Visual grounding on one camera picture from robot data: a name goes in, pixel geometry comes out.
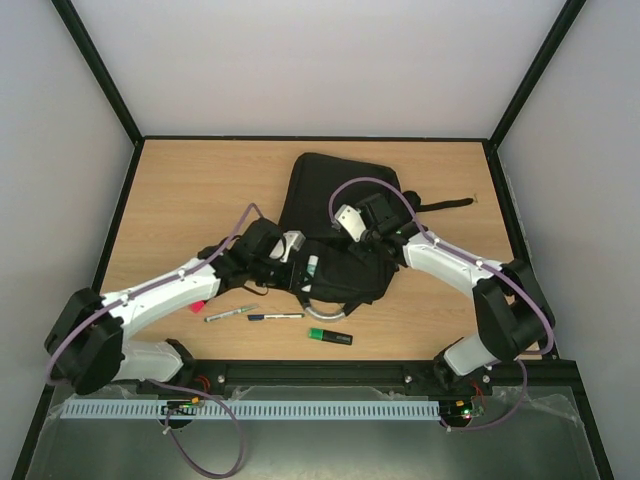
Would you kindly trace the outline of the black student backpack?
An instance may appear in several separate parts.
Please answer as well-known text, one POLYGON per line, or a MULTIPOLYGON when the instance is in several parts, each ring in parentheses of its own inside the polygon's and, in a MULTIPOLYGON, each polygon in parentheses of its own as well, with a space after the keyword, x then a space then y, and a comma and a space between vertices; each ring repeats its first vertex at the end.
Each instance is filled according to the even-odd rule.
POLYGON ((410 221, 407 206, 422 213, 473 203, 467 197, 424 204, 416 192, 408 190, 396 196, 387 185, 400 188, 396 172, 387 166, 310 152, 295 161, 278 225, 285 232, 296 230, 305 236, 294 255, 297 271, 292 293, 315 319, 337 322, 360 305, 382 298, 398 270, 394 260, 376 254, 361 259, 349 250, 355 242, 333 223, 333 214, 343 204, 355 207, 365 198, 381 194, 410 221), (310 255, 319 257, 311 292, 297 293, 297 274, 307 266, 310 255))

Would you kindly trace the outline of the green highlighter black body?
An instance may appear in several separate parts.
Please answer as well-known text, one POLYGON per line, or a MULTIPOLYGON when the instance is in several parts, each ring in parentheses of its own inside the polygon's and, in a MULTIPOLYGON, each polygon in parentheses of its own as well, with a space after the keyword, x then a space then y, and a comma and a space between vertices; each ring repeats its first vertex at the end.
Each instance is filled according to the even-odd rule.
POLYGON ((310 328, 308 337, 313 340, 351 346, 353 344, 353 336, 345 333, 335 332, 320 328, 310 328))

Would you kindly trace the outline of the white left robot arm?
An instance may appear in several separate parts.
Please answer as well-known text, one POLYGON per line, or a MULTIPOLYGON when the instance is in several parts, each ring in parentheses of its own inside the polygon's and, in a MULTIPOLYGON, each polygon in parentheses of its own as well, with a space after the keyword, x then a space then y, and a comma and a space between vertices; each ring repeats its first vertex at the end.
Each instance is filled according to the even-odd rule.
POLYGON ((294 257, 304 240, 300 231, 282 231, 258 218, 243 234, 208 246, 142 284, 106 294, 76 291, 44 341, 50 355, 48 382, 67 382, 86 395, 114 381, 173 379, 185 366, 185 349, 175 341, 137 341, 135 335, 177 310, 247 282, 289 289, 294 257))

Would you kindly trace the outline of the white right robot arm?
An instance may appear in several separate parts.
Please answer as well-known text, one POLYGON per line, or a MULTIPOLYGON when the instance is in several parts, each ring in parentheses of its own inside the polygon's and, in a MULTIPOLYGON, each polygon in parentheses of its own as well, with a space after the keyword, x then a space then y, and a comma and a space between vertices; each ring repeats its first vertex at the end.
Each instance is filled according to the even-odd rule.
POLYGON ((481 367, 549 352, 555 320, 529 265, 472 254, 428 230, 414 210, 409 214, 411 220, 402 223, 375 195, 356 207, 342 205, 333 221, 354 242, 380 247, 396 264, 427 273, 472 300, 477 332, 436 357, 436 379, 443 389, 460 390, 481 367))

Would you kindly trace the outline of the blue capped white pen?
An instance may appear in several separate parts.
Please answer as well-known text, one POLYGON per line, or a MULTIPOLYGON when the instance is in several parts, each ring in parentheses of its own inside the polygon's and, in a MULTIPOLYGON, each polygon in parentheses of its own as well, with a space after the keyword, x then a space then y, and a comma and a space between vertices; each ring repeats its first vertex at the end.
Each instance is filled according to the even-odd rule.
POLYGON ((263 321, 273 319, 302 319, 304 313, 276 313, 276 314, 250 314, 247 315, 249 321, 263 321))

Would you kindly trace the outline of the silver green pen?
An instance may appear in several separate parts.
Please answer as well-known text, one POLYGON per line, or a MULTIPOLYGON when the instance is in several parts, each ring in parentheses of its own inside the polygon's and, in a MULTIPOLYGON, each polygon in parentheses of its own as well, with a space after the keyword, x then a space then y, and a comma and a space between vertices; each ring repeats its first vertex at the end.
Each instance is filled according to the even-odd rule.
POLYGON ((234 315, 239 315, 239 314, 244 314, 247 313, 249 311, 255 310, 256 308, 259 307, 259 304, 249 304, 249 305, 244 305, 232 310, 228 310, 225 312, 220 312, 220 313, 216 313, 210 316, 207 316, 204 318, 204 322, 205 323, 210 323, 219 319, 223 319, 223 318, 227 318, 227 317, 231 317, 234 315))

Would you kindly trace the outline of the pink highlighter black body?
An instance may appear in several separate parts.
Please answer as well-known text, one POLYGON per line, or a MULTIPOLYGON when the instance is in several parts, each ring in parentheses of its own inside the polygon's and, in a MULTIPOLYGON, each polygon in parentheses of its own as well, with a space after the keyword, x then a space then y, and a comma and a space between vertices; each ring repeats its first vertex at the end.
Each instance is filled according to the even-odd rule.
POLYGON ((189 306, 189 309, 193 313, 199 313, 206 305, 206 301, 198 301, 189 306))

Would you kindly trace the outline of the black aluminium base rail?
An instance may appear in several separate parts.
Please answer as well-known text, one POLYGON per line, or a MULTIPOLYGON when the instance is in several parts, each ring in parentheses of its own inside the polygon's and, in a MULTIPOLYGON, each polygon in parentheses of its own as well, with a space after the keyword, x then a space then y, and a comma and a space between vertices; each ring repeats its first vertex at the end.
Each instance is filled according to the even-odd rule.
POLYGON ((582 393, 583 382, 574 361, 527 360, 526 370, 514 362, 491 370, 481 368, 466 380, 443 386, 432 361, 239 361, 191 360, 170 380, 171 385, 203 387, 230 397, 238 388, 372 387, 381 392, 439 399, 469 397, 477 390, 489 394, 498 386, 569 387, 582 393))

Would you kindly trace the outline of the black cage frame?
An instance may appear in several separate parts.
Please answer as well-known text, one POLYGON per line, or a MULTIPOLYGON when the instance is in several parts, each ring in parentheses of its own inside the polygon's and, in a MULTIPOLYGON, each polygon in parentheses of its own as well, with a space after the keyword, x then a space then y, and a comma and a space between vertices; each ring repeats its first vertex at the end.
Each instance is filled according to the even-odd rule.
MULTIPOLYGON (((53 5, 134 145, 134 151, 118 198, 114 217, 111 221, 92 283, 94 287, 99 287, 102 285, 106 275, 107 264, 111 258, 143 147, 146 143, 150 142, 151 139, 143 135, 136 125, 73 3, 70 1, 56 1, 53 5)), ((525 263, 531 261, 530 253, 525 244, 524 229, 516 212, 513 194, 507 184, 504 168, 498 155, 498 148, 506 138, 517 116, 524 108, 526 101, 573 26, 583 6, 583 2, 576 0, 568 0, 564 3, 549 33, 546 35, 541 47, 536 53, 534 60, 516 89, 513 98, 510 100, 496 129, 489 138, 483 139, 481 142, 511 249, 515 257, 525 263)), ((552 350, 550 353, 544 355, 541 360, 543 359, 566 360, 560 358, 556 350, 552 350)), ((582 393, 572 390, 572 394, 580 418, 584 423, 590 455, 598 475, 602 479, 610 479, 613 473, 588 401, 586 390, 584 388, 582 393)), ((53 397, 53 388, 45 387, 12 474, 15 479, 24 479, 35 469, 34 458, 37 453, 37 444, 43 437, 45 415, 52 405, 53 397)))

